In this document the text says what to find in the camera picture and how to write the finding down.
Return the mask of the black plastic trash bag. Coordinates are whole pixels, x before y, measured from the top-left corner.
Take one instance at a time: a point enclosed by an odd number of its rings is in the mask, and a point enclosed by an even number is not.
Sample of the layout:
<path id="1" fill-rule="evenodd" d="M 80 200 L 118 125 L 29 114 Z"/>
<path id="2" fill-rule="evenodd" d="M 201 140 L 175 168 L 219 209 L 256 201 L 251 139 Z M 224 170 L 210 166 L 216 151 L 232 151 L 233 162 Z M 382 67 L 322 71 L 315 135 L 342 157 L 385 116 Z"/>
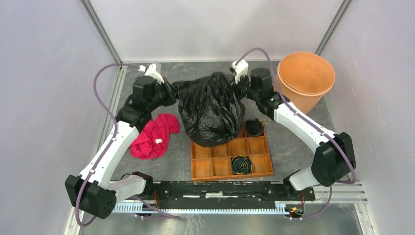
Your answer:
<path id="1" fill-rule="evenodd" d="M 172 83 L 187 136 L 197 145 L 214 147 L 235 139 L 243 126 L 245 106 L 223 72 Z"/>

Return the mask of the orange plastic trash bin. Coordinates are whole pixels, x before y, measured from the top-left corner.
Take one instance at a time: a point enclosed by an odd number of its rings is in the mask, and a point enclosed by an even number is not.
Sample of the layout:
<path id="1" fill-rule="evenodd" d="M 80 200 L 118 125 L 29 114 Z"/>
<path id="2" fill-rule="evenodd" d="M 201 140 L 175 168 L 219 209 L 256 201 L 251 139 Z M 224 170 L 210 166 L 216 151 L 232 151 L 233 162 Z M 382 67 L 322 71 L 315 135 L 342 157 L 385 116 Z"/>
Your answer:
<path id="1" fill-rule="evenodd" d="M 309 113 L 333 87 L 335 71 L 321 56 L 307 51 L 286 55 L 277 66 L 276 82 L 303 113 Z"/>

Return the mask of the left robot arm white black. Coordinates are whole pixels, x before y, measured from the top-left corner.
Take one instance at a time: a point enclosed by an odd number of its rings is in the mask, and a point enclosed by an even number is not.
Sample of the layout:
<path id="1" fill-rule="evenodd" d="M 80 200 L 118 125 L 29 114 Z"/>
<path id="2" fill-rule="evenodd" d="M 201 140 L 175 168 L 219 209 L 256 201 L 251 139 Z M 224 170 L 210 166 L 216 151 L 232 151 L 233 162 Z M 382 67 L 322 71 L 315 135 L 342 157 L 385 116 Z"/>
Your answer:
<path id="1" fill-rule="evenodd" d="M 117 115 L 111 114 L 114 125 L 90 163 L 77 175 L 65 181 L 71 205 L 93 218 L 105 219 L 116 205 L 139 196 L 154 197 L 153 178 L 134 172 L 127 178 L 111 181 L 115 168 L 130 145 L 150 121 L 152 111 L 176 102 L 176 91 L 159 74 L 136 78 L 133 93 Z"/>

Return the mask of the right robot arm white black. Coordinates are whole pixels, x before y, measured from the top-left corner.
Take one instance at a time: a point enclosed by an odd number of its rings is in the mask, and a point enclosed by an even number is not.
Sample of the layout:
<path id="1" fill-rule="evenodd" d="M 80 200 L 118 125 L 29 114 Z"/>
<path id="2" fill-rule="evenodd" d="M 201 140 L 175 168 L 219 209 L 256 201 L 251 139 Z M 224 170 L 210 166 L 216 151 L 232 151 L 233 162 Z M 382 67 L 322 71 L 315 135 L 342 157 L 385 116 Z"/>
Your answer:
<path id="1" fill-rule="evenodd" d="M 258 110 L 273 121 L 283 125 L 300 138 L 314 153 L 310 167 L 298 170 L 283 180 L 283 195 L 297 199 L 302 190 L 317 185 L 329 187 L 342 183 L 342 178 L 352 174 L 356 180 L 356 161 L 351 136 L 336 134 L 300 111 L 293 102 L 274 91 L 270 72 L 265 68 L 230 69 L 231 85 L 238 98 L 246 97 L 255 102 Z"/>

